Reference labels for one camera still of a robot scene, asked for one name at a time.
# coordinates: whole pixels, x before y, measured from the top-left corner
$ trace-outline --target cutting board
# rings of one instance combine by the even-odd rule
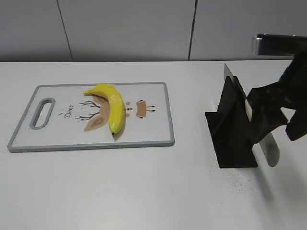
[[[38,86],[8,144],[9,151],[155,147],[175,143],[164,82],[110,84],[120,92],[126,107],[124,128],[115,136],[109,129],[108,102],[83,94],[95,85]],[[47,104],[49,109],[43,114]]]

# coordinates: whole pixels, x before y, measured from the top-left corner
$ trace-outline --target gray cutting board rim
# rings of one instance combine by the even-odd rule
[[[158,147],[158,146],[172,146],[175,143],[173,124],[170,112],[169,98],[167,86],[165,82],[136,82],[136,83],[108,83],[110,85],[151,85],[162,84],[165,93],[165,103],[168,117],[170,138],[168,140],[160,141],[134,141],[134,142],[116,142],[116,143],[90,143],[90,144],[71,144],[71,145],[35,145],[35,146],[13,146],[16,135],[29,111],[30,106],[38,92],[42,87],[70,87],[70,86],[95,86],[96,84],[54,84],[54,85],[38,85],[8,143],[8,150],[10,152],[33,152],[33,151],[62,151],[62,150],[92,150],[92,149],[114,149],[114,148],[135,148],[135,147]]]

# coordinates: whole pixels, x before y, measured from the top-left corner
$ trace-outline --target white wall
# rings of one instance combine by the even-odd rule
[[[60,0],[76,61],[188,60],[194,0]]]
[[[305,0],[198,0],[190,60],[263,58],[251,54],[251,38],[307,36],[306,10]]]
[[[71,60],[56,0],[2,0],[0,61]]]

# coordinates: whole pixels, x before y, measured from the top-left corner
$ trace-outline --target deer ear drawing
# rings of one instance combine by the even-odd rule
[[[103,97],[98,97],[96,95],[93,95],[93,99],[94,102],[98,103],[98,104],[104,104],[104,103],[108,103],[107,100]]]
[[[99,115],[99,116],[91,119],[87,123],[84,131],[87,132],[87,131],[91,131],[91,130],[95,130],[97,128],[100,128],[100,127],[104,126],[107,123],[107,121],[108,121],[108,119],[105,119],[101,115]]]

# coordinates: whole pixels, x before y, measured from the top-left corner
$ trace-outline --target metal handle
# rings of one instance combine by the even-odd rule
[[[307,37],[296,35],[258,34],[252,42],[255,55],[292,56],[304,49],[307,49]]]

